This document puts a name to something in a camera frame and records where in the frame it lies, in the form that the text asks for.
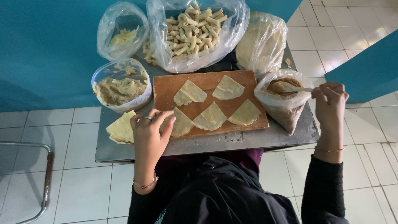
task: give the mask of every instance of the hand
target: hand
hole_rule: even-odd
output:
[[[172,110],[160,112],[152,109],[148,113],[152,121],[144,118],[143,115],[135,115],[130,119],[134,134],[134,173],[139,185],[147,186],[153,181],[153,171],[169,142],[176,117],[172,117],[167,122],[161,134],[159,128],[164,119],[173,113]],[[134,185],[134,190],[138,194],[147,194],[153,190],[154,186],[155,184],[150,188],[140,189]]]
[[[316,99],[316,118],[322,132],[342,133],[345,102],[349,95],[343,84],[327,82],[314,88],[312,98]]]
[[[341,149],[344,141],[345,102],[348,99],[344,85],[332,82],[321,84],[319,88],[314,88],[312,98],[316,98],[315,114],[321,129],[317,146],[328,150]],[[329,163],[341,163],[343,153],[315,150],[314,157]]]

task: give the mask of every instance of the metal chair leg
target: metal chair leg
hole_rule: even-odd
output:
[[[19,222],[17,224],[28,224],[31,222],[36,221],[43,213],[46,211],[49,200],[50,200],[50,184],[51,184],[51,170],[53,169],[53,162],[54,162],[54,152],[51,151],[51,148],[48,145],[41,144],[41,143],[30,143],[30,142],[17,142],[17,141],[0,141],[0,145],[14,145],[14,146],[30,146],[30,147],[41,147],[45,148],[48,152],[47,155],[47,169],[46,169],[46,176],[44,179],[44,193],[43,193],[43,201],[41,203],[41,210],[40,212],[33,218],[28,220]]]

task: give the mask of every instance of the clear plastic bag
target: clear plastic bag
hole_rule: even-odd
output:
[[[292,69],[280,69],[267,74],[254,89],[254,96],[262,104],[274,120],[280,123],[292,135],[296,129],[297,121],[304,108],[305,102],[311,97],[310,92],[297,92],[289,96],[280,96],[267,91],[272,80],[293,78],[305,88],[313,88],[314,85],[309,78],[301,72]]]
[[[121,44],[109,46],[111,40],[123,29],[137,29],[134,38],[128,38]],[[130,2],[116,2],[103,14],[97,31],[97,52],[101,57],[113,61],[131,57],[140,49],[149,35],[149,23],[144,12]]]
[[[238,44],[249,23],[250,10],[244,0],[198,0],[201,10],[211,8],[213,12],[223,8],[223,13],[228,15],[219,34],[217,44],[206,51],[199,52],[198,57],[188,55],[181,59],[173,59],[173,52],[166,43],[167,23],[166,18],[185,10],[192,0],[167,1],[148,0],[146,10],[150,21],[150,47],[158,64],[171,73],[189,73],[200,68],[210,66],[220,61],[231,52]]]
[[[253,70],[256,78],[281,68],[287,26],[283,19],[265,12],[250,11],[246,33],[236,46],[242,70]]]

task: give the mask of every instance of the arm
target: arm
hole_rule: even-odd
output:
[[[314,89],[312,97],[316,98],[316,117],[322,134],[307,173],[302,221],[348,223],[344,219],[343,152],[336,151],[343,148],[344,109],[348,94],[342,84],[325,83]]]
[[[173,113],[152,109],[148,113],[152,120],[142,115],[130,119],[134,134],[135,165],[128,223],[153,223],[168,203],[162,200],[165,198],[163,190],[166,181],[155,181],[154,169],[169,142],[176,118],[169,119],[162,134],[159,133],[160,125]]]

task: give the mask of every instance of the plastic bag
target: plastic bag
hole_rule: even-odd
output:
[[[121,30],[133,31],[139,26],[135,38],[128,38],[121,44],[109,46],[111,40]],[[144,12],[129,2],[116,2],[103,14],[98,25],[97,52],[101,57],[113,61],[122,57],[131,57],[140,49],[149,35],[149,23]]]
[[[297,121],[304,108],[304,104],[311,97],[311,93],[297,92],[289,96],[280,96],[267,91],[271,81],[287,77],[295,79],[302,87],[314,87],[310,79],[301,72],[296,72],[292,69],[280,69],[267,74],[258,83],[254,89],[254,96],[260,101],[265,112],[280,123],[289,132],[289,135],[292,135],[296,129]]]
[[[248,28],[236,46],[238,67],[241,70],[253,70],[256,78],[280,69],[287,31],[283,19],[250,11]]]
[[[107,103],[105,103],[102,99],[101,92],[99,91],[97,86],[97,84],[101,80],[108,77],[118,80],[126,77],[136,80],[141,79],[147,83],[147,87],[145,88],[144,93],[142,93],[134,100],[131,100],[130,102],[127,102],[120,106],[110,106],[107,105]],[[138,110],[147,105],[152,99],[152,85],[150,83],[148,73],[139,61],[132,58],[120,58],[116,61],[112,61],[106,65],[101,66],[94,73],[91,79],[91,86],[93,88],[94,95],[97,96],[97,99],[101,102],[101,104],[119,114],[122,114],[124,112],[130,112],[132,110]]]
[[[217,12],[223,8],[223,13],[228,15],[228,19],[221,27],[217,44],[209,49],[208,54],[202,51],[198,54],[198,58],[188,55],[181,59],[172,58],[173,52],[166,43],[166,18],[170,16],[177,18],[178,14],[191,3],[191,0],[148,0],[146,2],[151,26],[150,47],[158,64],[166,71],[189,73],[219,62],[235,48],[246,31],[250,10],[244,0],[198,0],[197,2],[201,10],[211,8],[213,12]]]

